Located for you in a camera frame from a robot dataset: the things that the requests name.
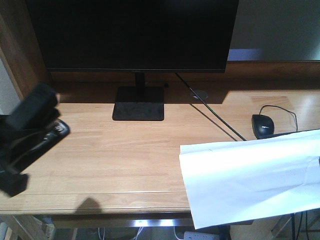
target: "black mouse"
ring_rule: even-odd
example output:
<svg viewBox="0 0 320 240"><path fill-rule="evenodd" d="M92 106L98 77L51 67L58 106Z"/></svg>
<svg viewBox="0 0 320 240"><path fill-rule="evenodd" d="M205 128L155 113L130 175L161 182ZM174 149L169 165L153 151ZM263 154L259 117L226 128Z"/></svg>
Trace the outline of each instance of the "black mouse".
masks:
<svg viewBox="0 0 320 240"><path fill-rule="evenodd" d="M260 139L260 136L274 134L275 124L269 116L253 114L251 121L253 133L257 139Z"/></svg>

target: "desk leg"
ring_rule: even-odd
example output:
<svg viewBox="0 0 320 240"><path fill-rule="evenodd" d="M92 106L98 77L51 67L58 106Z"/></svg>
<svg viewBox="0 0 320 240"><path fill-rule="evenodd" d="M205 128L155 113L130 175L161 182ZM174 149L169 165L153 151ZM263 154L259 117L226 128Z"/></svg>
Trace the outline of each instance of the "desk leg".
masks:
<svg viewBox="0 0 320 240"><path fill-rule="evenodd" d="M22 240L48 240L44 231L31 215L1 215L0 218Z"/></svg>

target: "monitor stand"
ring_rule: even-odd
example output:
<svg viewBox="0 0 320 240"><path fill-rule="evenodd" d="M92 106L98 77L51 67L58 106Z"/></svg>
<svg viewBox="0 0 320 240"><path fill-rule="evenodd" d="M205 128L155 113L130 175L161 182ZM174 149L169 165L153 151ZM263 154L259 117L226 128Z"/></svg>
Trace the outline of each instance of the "monitor stand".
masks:
<svg viewBox="0 0 320 240"><path fill-rule="evenodd" d="M162 121L164 88L145 86L145 74L135 74L135 86L121 86L115 98L115 121Z"/></svg>

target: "monitor screen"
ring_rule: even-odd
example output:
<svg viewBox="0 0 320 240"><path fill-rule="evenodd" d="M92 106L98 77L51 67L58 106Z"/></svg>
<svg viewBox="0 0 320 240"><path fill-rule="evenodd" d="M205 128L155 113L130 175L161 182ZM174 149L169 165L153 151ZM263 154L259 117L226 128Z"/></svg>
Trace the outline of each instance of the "monitor screen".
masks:
<svg viewBox="0 0 320 240"><path fill-rule="evenodd" d="M238 2L26 0L52 72L224 72Z"/></svg>

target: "cable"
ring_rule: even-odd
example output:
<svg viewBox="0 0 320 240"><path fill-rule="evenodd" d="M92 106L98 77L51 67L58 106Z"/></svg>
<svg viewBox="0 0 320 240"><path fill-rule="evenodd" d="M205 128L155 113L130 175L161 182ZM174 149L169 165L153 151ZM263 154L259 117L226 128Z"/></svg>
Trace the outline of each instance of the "cable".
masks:
<svg viewBox="0 0 320 240"><path fill-rule="evenodd" d="M133 238L131 238L130 240L137 240L137 239L138 239L138 236L141 234L141 232L142 232L143 229L144 229L144 227L141 226L141 227L139 228L137 234L136 234Z"/></svg>
<svg viewBox="0 0 320 240"><path fill-rule="evenodd" d="M183 240L183 239L181 239L181 238L178 238L178 236L177 236L177 234L176 234L176 227L175 227L175 226L173 227L173 233L174 233L174 236L175 236L175 238L176 238L177 240Z"/></svg>
<svg viewBox="0 0 320 240"><path fill-rule="evenodd" d="M305 211L305 234L306 234L306 239L309 240L309 233L308 233L308 211Z"/></svg>
<svg viewBox="0 0 320 240"><path fill-rule="evenodd" d="M235 129L233 129L225 120L223 120L218 114L215 113L215 111L205 103L205 101L188 85L188 83L178 74L175 73L175 75L186 85L188 89L206 106L209 111L215 115L224 125L226 125L232 132L234 132L241 140L247 141L243 136L240 135Z"/></svg>
<svg viewBox="0 0 320 240"><path fill-rule="evenodd" d="M299 234L300 234L300 231L301 231L301 225L302 225L303 215L304 215L304 212L301 212L300 221L299 221L299 227L298 227L298 233L296 234L295 240L298 240L298 238L299 238Z"/></svg>
<svg viewBox="0 0 320 240"><path fill-rule="evenodd" d="M285 109L285 108L283 108L283 107L281 107L281 106L276 106L276 105L263 105L263 106L261 107L261 109L260 109L259 115L261 114L262 109L264 109L265 107L279 108L279 109L282 109L282 110L284 110L284 111L292 114L293 117L294 117L294 122L295 122L295 131L298 132L297 115L296 115L293 111L289 111L289 110L287 110L287 109Z"/></svg>
<svg viewBox="0 0 320 240"><path fill-rule="evenodd" d="M296 223L295 223L294 213L291 213L291 233L292 233L292 240L296 240Z"/></svg>
<svg viewBox="0 0 320 240"><path fill-rule="evenodd" d="M98 227L98 236L99 236L100 240L105 240L105 236L106 236L106 228L105 227L103 228L103 238L101 238L100 227Z"/></svg>

